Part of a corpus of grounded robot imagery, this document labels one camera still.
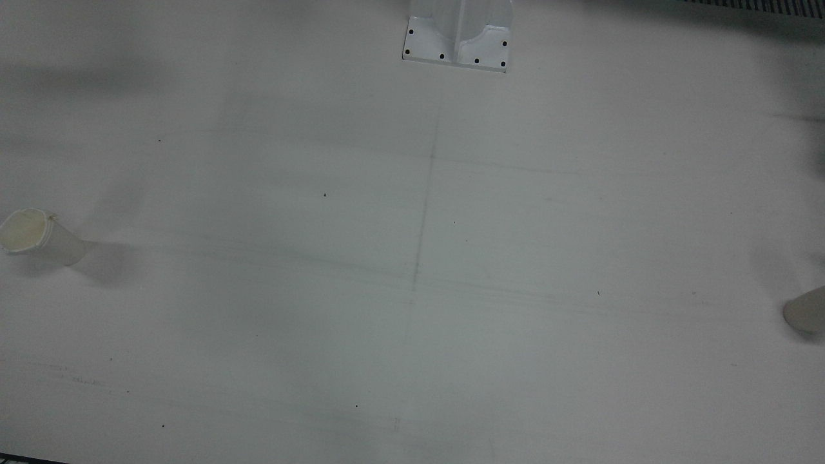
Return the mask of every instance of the white tabletop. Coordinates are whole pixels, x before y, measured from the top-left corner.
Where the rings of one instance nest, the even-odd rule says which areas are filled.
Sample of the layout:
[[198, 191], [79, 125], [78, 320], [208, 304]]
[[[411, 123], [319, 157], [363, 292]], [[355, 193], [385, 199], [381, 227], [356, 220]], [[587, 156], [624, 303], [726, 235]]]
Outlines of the white tabletop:
[[0, 2], [0, 215], [95, 243], [0, 256], [0, 452], [818, 462], [823, 24], [602, 3]]

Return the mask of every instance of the metal bracket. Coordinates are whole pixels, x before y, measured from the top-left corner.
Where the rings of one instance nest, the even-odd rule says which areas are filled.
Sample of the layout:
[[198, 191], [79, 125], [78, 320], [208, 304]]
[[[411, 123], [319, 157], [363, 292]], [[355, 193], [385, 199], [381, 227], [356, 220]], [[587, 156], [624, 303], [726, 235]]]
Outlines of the metal bracket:
[[401, 57], [505, 73], [510, 0], [412, 0]]

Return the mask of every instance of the white paper cup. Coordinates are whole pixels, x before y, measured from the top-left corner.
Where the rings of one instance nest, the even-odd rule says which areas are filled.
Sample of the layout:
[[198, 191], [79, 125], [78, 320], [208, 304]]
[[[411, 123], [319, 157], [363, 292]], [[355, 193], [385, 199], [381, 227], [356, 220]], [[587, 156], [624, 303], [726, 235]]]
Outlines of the white paper cup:
[[825, 286], [788, 301], [782, 315], [794, 329], [812, 334], [824, 331]]
[[30, 254], [71, 266], [86, 254], [83, 241], [37, 208], [18, 210], [0, 225], [0, 245], [9, 254]]

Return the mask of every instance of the vent grille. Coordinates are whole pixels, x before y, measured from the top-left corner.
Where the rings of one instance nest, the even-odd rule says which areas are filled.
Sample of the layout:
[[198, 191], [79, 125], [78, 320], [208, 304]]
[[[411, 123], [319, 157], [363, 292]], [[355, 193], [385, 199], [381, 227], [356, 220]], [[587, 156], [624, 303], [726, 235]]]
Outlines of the vent grille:
[[823, 19], [825, 0], [683, 0], [719, 7]]

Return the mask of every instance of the grey object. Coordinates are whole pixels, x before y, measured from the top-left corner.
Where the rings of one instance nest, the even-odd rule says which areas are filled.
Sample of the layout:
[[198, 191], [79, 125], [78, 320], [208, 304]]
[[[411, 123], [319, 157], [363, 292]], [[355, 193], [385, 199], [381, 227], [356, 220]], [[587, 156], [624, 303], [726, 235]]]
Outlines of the grey object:
[[510, 0], [412, 0], [402, 58], [506, 72]]
[[825, 330], [825, 286], [788, 301], [782, 315], [794, 329], [812, 334]]

